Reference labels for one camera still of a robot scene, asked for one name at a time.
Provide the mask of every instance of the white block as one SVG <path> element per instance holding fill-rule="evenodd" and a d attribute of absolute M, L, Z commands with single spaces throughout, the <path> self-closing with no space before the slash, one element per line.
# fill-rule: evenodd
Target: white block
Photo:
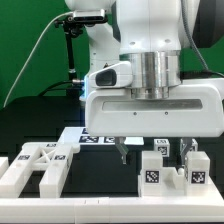
<path fill-rule="evenodd" d="M 139 195 L 161 195 L 162 166 L 163 158 L 161 152 L 142 152 L 142 170 L 140 172 L 141 178 L 139 178 Z"/>
<path fill-rule="evenodd" d="M 22 151 L 0 180 L 0 197 L 18 198 L 32 174 L 32 163 L 40 156 L 35 144 L 24 144 Z"/>
<path fill-rule="evenodd" d="M 8 157 L 0 157 L 0 178 L 3 176 L 3 174 L 6 172 L 8 168 L 9 168 Z"/>
<path fill-rule="evenodd" d="M 168 139 L 154 139 L 154 151 L 162 153 L 163 157 L 170 156 L 170 143 Z"/>
<path fill-rule="evenodd" d="M 205 152 L 188 152 L 185 161 L 185 193 L 200 196 L 207 193 L 210 159 Z"/>
<path fill-rule="evenodd" d="M 158 151 L 142 151 L 142 170 L 161 169 L 163 166 L 162 154 Z"/>
<path fill-rule="evenodd" d="M 58 145 L 55 148 L 54 157 L 39 185 L 41 198 L 59 198 L 61 196 L 73 153 L 79 152 L 79 150 L 79 146 L 73 147 L 71 144 Z"/>

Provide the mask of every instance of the green backdrop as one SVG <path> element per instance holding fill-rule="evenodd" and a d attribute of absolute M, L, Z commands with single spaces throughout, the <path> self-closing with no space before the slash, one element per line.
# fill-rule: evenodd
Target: green backdrop
<path fill-rule="evenodd" d="M 68 11 L 64 0 L 0 0 L 0 108 L 30 51 L 45 26 Z M 79 76 L 89 68 L 88 38 L 75 39 L 75 66 Z M 211 69 L 224 72 L 224 39 L 211 49 L 202 49 Z M 200 70 L 191 50 L 181 55 L 182 70 Z M 66 43 L 62 28 L 50 28 L 19 81 L 10 101 L 35 96 L 49 85 L 67 80 Z"/>

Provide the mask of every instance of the black cable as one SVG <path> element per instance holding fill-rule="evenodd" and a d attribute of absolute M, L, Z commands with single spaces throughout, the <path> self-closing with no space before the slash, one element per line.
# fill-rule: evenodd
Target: black cable
<path fill-rule="evenodd" d="M 211 78 L 211 74 L 204 73 L 202 71 L 185 71 L 180 72 L 180 79 L 204 79 L 204 78 Z"/>
<path fill-rule="evenodd" d="M 60 91 L 60 90 L 67 90 L 67 88 L 57 88 L 57 89 L 48 89 L 48 90 L 46 90 L 45 92 L 44 92 L 44 94 L 42 94 L 42 95 L 38 95 L 38 96 L 44 96 L 47 92 L 50 92 L 50 91 Z"/>
<path fill-rule="evenodd" d="M 53 85 L 50 85 L 44 91 L 42 91 L 40 94 L 38 94 L 38 96 L 44 96 L 45 93 L 47 93 L 48 91 L 51 91 L 54 87 L 65 85 L 65 84 L 72 84 L 72 81 L 61 81 L 61 82 L 57 82 Z"/>
<path fill-rule="evenodd" d="M 214 71 L 211 71 L 211 70 L 206 70 L 206 71 L 202 71 L 204 72 L 205 74 L 210 74 L 210 75 L 218 75 L 222 78 L 224 78 L 224 74 L 220 73 L 220 72 L 214 72 Z"/>

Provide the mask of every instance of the white plastic part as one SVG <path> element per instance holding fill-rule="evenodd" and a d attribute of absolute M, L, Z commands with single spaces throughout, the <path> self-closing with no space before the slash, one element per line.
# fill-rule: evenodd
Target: white plastic part
<path fill-rule="evenodd" d="M 113 86 L 98 86 L 96 83 L 96 77 L 99 73 L 114 70 L 116 72 L 116 84 Z M 118 64 L 109 66 L 100 71 L 97 71 L 89 76 L 89 85 L 93 88 L 122 88 L 128 87 L 133 81 L 132 67 L 129 61 L 123 61 Z"/>
<path fill-rule="evenodd" d="M 142 152 L 142 170 L 140 173 L 139 195 L 159 196 L 162 194 L 163 158 L 160 152 Z"/>
<path fill-rule="evenodd" d="M 80 145 L 114 145 L 115 138 L 112 137 L 91 137 L 87 132 L 85 127 L 66 127 L 58 143 L 76 143 Z M 144 145 L 144 140 L 142 137 L 127 137 L 125 145 Z"/>
<path fill-rule="evenodd" d="M 50 152 L 47 148 L 56 149 L 58 145 L 60 143 L 43 144 L 40 148 L 44 148 L 47 157 L 51 157 L 49 153 L 53 150 Z M 148 152 L 143 154 L 146 155 L 143 158 L 148 160 L 143 159 L 144 168 L 162 166 L 159 152 L 149 153 L 151 156 L 147 156 Z M 0 199 L 0 223 L 224 222 L 224 202 L 210 178 L 206 185 L 207 194 L 189 197 L 181 185 L 184 182 L 182 170 L 177 173 L 175 168 L 162 168 L 161 174 L 160 196 Z"/>
<path fill-rule="evenodd" d="M 79 148 L 78 145 L 64 144 L 55 149 L 54 156 L 39 185 L 41 198 L 59 198 L 61 196 L 74 150 L 78 152 Z"/>
<path fill-rule="evenodd" d="M 185 161 L 185 193 L 188 196 L 208 192 L 210 159 L 205 152 L 188 152 Z"/>
<path fill-rule="evenodd" d="M 150 101 L 132 100 L 128 89 L 97 90 L 87 99 L 86 126 L 92 136 L 218 137 L 224 131 L 219 91 L 223 81 L 216 86 L 217 82 L 197 84 L 192 80 L 170 88 L 168 100 L 201 102 L 201 106 L 186 109 L 184 105 L 152 109 L 147 106 Z"/>
<path fill-rule="evenodd" d="M 3 176 L 3 174 L 6 172 L 8 168 L 9 168 L 8 157 L 0 157 L 0 178 Z"/>
<path fill-rule="evenodd" d="M 219 91 L 221 96 L 221 100 L 224 100 L 224 79 L 223 78 L 212 78 L 212 79 L 189 79 L 183 80 L 184 85 L 192 85 L 192 84 L 209 84 L 215 86 L 215 88 Z"/>
<path fill-rule="evenodd" d="M 70 10 L 105 9 L 108 12 L 110 12 L 114 2 L 115 0 L 65 0 Z"/>
<path fill-rule="evenodd" d="M 0 180 L 1 198 L 18 198 L 32 174 L 32 163 L 40 156 L 37 145 L 25 144 Z"/>
<path fill-rule="evenodd" d="M 98 10 L 87 10 L 87 11 L 83 11 L 83 10 L 75 10 L 73 12 L 73 18 L 74 20 L 77 19 L 87 19 L 87 18 L 94 18 L 94 17 L 99 17 L 101 18 L 99 21 L 104 21 L 105 19 L 105 10 L 104 9 L 98 9 Z"/>
<path fill-rule="evenodd" d="M 39 170 L 47 170 L 40 185 L 41 197 L 59 197 L 71 165 L 72 155 L 79 151 L 80 146 L 78 144 L 55 142 L 24 144 L 17 158 L 0 179 L 0 197 L 18 198 L 32 172 Z M 55 162 L 56 156 L 62 153 L 62 156 L 65 156 L 65 161 L 58 160 Z"/>
<path fill-rule="evenodd" d="M 102 70 L 105 66 L 119 63 L 120 43 L 113 37 L 112 27 L 108 24 L 96 24 L 86 27 L 89 37 L 90 70 L 85 77 L 85 93 L 80 97 L 86 101 L 94 90 L 89 84 L 89 75 Z"/>
<path fill-rule="evenodd" d="M 154 151 L 161 152 L 163 157 L 170 156 L 170 143 L 168 139 L 154 139 Z"/>
<path fill-rule="evenodd" d="M 179 0 L 117 0 L 120 54 L 180 50 Z"/>

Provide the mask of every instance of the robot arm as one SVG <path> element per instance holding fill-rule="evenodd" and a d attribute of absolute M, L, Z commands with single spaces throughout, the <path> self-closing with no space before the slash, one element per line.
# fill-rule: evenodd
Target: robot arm
<path fill-rule="evenodd" d="M 112 4 L 109 0 L 93 2 L 90 11 L 107 10 Z M 190 32 L 199 2 L 186 1 Z M 85 8 L 81 1 L 73 3 L 73 7 L 80 3 L 79 9 L 88 8 L 86 1 L 82 1 Z M 188 44 L 180 42 L 179 33 L 184 33 L 181 1 L 141 0 L 139 4 L 139 0 L 117 0 L 113 16 L 121 36 L 122 63 L 115 64 L 112 70 L 117 82 L 122 80 L 119 74 L 123 74 L 119 69 L 128 71 L 126 77 L 131 71 L 133 79 L 126 86 L 112 85 L 112 80 L 105 87 L 97 85 L 96 78 L 104 72 L 106 76 L 108 68 L 89 75 L 92 90 L 86 101 L 88 132 L 92 136 L 115 137 L 219 136 L 224 131 L 224 119 L 222 96 L 216 84 L 209 80 L 181 83 L 179 78 L 179 52 L 181 45 Z"/>

